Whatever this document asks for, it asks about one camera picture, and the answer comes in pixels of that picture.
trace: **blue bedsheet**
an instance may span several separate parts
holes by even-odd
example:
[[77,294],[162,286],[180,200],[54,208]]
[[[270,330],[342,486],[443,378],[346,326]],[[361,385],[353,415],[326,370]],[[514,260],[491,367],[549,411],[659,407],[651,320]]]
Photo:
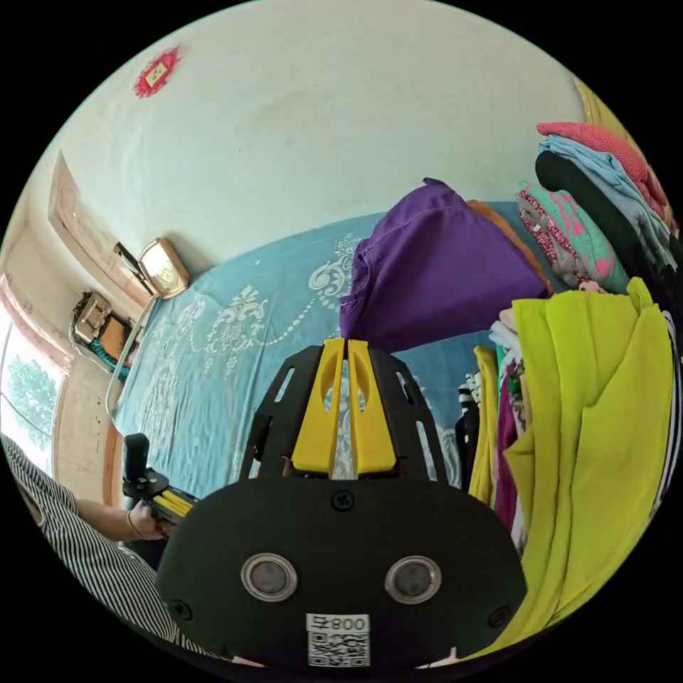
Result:
[[[508,220],[516,213],[514,204],[503,208]],[[114,412],[122,434],[147,435],[151,467],[197,497],[236,481],[252,415],[282,362],[339,336],[339,298],[351,286],[356,244],[381,216],[268,244],[216,266],[184,294],[157,305]],[[430,404],[453,485],[460,483],[457,388],[476,370],[478,344],[491,345],[486,332],[397,354]],[[334,475],[350,473],[342,394]]]

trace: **qr code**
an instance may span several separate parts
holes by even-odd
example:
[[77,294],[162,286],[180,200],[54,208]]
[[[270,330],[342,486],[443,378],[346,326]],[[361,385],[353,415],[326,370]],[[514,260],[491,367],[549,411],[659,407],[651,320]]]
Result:
[[310,633],[308,663],[312,667],[369,667],[369,633]]

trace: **pink sweater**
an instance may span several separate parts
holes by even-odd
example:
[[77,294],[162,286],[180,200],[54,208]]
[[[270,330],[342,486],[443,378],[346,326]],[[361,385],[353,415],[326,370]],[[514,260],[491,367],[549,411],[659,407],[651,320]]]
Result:
[[541,135],[561,135],[584,144],[596,152],[613,154],[624,167],[626,175],[640,190],[647,205],[666,220],[667,198],[662,187],[652,175],[646,161],[623,138],[591,123],[539,123],[536,130]]

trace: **magenta cloth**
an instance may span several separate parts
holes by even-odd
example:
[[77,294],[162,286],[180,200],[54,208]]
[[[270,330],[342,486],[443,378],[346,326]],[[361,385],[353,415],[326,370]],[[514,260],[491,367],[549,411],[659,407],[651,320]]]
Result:
[[517,427],[512,414],[510,390],[507,385],[507,374],[503,378],[498,402],[498,484],[496,486],[495,511],[508,531],[512,531],[514,515],[517,511],[517,486],[514,483],[504,451],[517,441]]
[[445,183],[401,199],[356,247],[339,327],[389,353],[488,329],[546,286],[488,218]]

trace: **window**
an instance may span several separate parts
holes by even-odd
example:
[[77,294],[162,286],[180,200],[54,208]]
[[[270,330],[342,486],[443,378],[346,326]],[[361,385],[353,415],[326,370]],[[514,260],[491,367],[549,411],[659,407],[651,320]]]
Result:
[[0,306],[0,432],[49,475],[63,381],[63,372],[33,347]]

